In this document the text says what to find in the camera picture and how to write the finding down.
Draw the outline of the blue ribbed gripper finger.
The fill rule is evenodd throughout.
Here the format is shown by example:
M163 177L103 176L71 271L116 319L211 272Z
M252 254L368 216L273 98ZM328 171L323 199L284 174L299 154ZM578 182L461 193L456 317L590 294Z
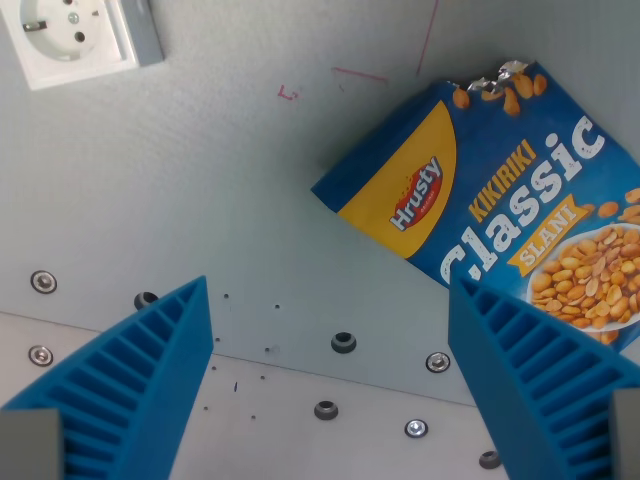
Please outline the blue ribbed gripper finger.
M448 343L510 478L638 478L637 364L460 276Z
M66 479L169 477L214 350L198 277L122 320L3 405L61 417Z

